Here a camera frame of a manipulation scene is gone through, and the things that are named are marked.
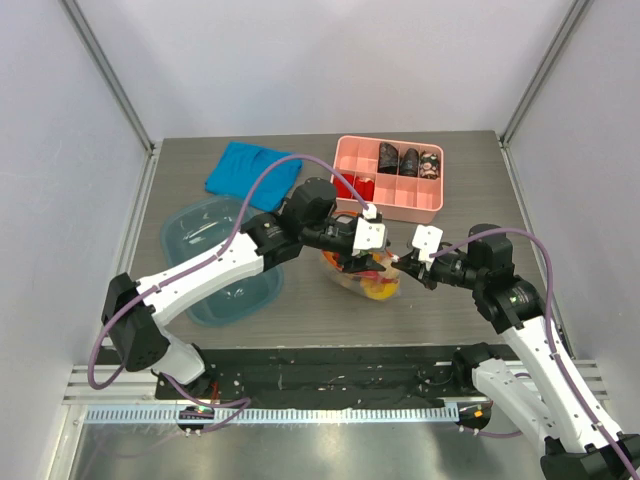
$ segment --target gray wood surface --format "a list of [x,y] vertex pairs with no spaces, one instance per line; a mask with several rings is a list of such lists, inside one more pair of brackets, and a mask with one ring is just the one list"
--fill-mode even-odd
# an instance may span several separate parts
[[[509,176],[493,132],[380,133],[370,137],[433,143],[445,152],[444,207],[434,225],[445,240],[465,238],[478,223],[524,228]],[[286,135],[242,138],[168,139],[162,146],[151,196],[137,245],[132,277],[167,268],[160,229],[167,217],[207,196],[204,181],[231,140],[283,151],[315,155],[333,163],[340,135]],[[328,172],[306,163],[298,183]],[[391,249],[407,251],[415,225],[387,221]],[[542,289],[540,273],[528,240],[513,237],[516,272]],[[185,314],[170,330],[200,347],[274,347],[310,345],[400,345],[498,343],[490,324],[475,310],[471,292],[440,286],[431,292],[409,277],[401,295],[376,302],[351,293],[316,268],[317,251],[303,250],[284,265],[282,292],[259,312],[221,327],[206,328]]]

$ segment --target pink basket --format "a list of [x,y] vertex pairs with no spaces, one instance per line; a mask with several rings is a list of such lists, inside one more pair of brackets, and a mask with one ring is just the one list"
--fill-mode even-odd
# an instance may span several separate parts
[[[377,173],[380,142],[396,147],[400,157],[409,148],[415,148],[419,153],[435,153],[440,160],[440,178],[427,180]],[[370,178],[375,182],[373,203],[383,218],[424,224],[431,222],[442,208],[444,152],[437,145],[347,135],[338,141],[333,166],[342,174]],[[356,200],[338,197],[338,209],[361,211],[362,207]]]

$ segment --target teal plastic bin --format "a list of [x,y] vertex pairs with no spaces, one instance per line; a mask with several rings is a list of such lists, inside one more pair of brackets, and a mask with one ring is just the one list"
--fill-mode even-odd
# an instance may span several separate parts
[[[191,205],[167,219],[160,240],[169,267],[174,267],[215,247],[231,233],[242,202],[214,196]],[[249,208],[243,222],[256,214]],[[280,266],[239,280],[187,309],[199,325],[219,327],[257,312],[278,296],[284,273]]]

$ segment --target dark cylindrical object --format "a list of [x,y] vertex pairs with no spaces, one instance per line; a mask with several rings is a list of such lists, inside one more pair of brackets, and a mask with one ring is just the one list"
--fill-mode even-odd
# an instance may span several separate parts
[[437,180],[440,178],[440,160],[435,153],[422,152],[420,155],[420,178]]
[[415,148],[410,148],[407,150],[407,153],[404,154],[404,157],[402,157],[398,175],[402,175],[403,177],[417,177],[419,163],[420,158],[418,151]]
[[398,173],[398,149],[390,143],[380,142],[378,173],[391,175],[397,175]]

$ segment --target blue cloth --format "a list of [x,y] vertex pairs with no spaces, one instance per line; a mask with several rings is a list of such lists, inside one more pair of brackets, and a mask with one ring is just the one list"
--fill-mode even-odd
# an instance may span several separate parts
[[[233,195],[244,199],[249,189],[265,169],[276,160],[290,155],[269,148],[231,142],[220,158],[218,166],[204,184],[207,192]],[[260,210],[276,210],[296,181],[302,160],[284,163],[269,173],[251,198],[250,204]]]

